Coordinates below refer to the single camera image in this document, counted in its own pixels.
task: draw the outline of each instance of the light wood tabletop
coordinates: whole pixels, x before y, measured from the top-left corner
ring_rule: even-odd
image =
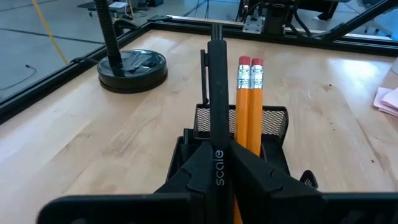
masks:
[[[201,100],[210,36],[151,30],[124,49],[165,55],[169,77],[135,95],[101,88],[95,67],[0,125],[0,223],[34,223],[62,195],[145,194],[165,181],[174,145]],[[248,40],[228,43],[229,100],[241,55],[264,57],[264,104],[286,106],[292,176],[325,192],[398,190],[398,118],[372,107],[398,87],[394,58]]]

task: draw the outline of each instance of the concrete floor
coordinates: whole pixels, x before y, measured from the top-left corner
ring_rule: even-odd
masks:
[[[98,48],[103,43],[100,25],[96,13],[88,15],[86,9],[77,8],[79,4],[91,0],[37,0],[40,9],[51,28],[56,41],[66,58],[71,60]],[[233,20],[238,10],[239,0],[214,0],[209,3],[209,18]],[[177,16],[205,17],[206,3],[195,10],[197,0],[164,0],[164,4],[143,11],[147,16],[136,18],[135,23],[142,25],[157,14]],[[339,4],[330,21],[316,21],[318,12],[299,10],[298,14],[310,29],[328,30],[341,22],[355,17],[364,9],[356,0],[348,4]],[[377,21],[391,27],[398,34],[398,10],[380,16]],[[354,30],[363,34],[363,28]],[[65,64],[57,54],[30,0],[0,1],[0,101],[20,91],[28,85],[58,70]],[[24,65],[28,64],[37,72],[26,81],[13,85],[32,73]]]

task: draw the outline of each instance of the black lamp base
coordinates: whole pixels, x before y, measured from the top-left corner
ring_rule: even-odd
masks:
[[[103,88],[115,93],[140,93],[162,84],[167,78],[166,59],[151,50],[120,52],[122,64],[111,67],[109,58],[97,65],[99,82]]]

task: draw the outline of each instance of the black mesh pencil holder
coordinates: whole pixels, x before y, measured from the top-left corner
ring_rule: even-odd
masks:
[[[236,106],[229,106],[229,133],[234,135],[236,128]],[[262,107],[262,138],[283,145],[289,117],[287,109],[283,106]],[[210,107],[198,104],[195,111],[195,123],[193,125],[193,137],[198,139],[210,138]]]
[[[234,136],[236,125],[235,105],[229,106],[229,133]],[[262,107],[261,157],[277,168],[290,174],[282,145],[285,139],[289,117],[283,106]],[[184,129],[177,139],[167,178],[176,173],[203,141],[210,139],[210,106],[197,104],[193,129]]]
[[[229,106],[229,133],[234,136],[236,127],[236,106]],[[284,106],[262,107],[262,135],[261,157],[276,167],[290,174],[285,159],[282,145],[284,143],[289,116]],[[210,138],[210,106],[209,104],[197,104],[195,122],[193,125],[193,137],[195,139]]]

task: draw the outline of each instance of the yellow pencil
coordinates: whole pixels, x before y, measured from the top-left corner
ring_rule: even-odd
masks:
[[[239,58],[236,90],[236,129],[235,141],[243,147],[248,146],[248,115],[250,97],[250,57]],[[234,224],[241,224],[242,218],[234,198]]]
[[[254,58],[250,71],[248,149],[260,156],[262,134],[262,76],[264,60]]]

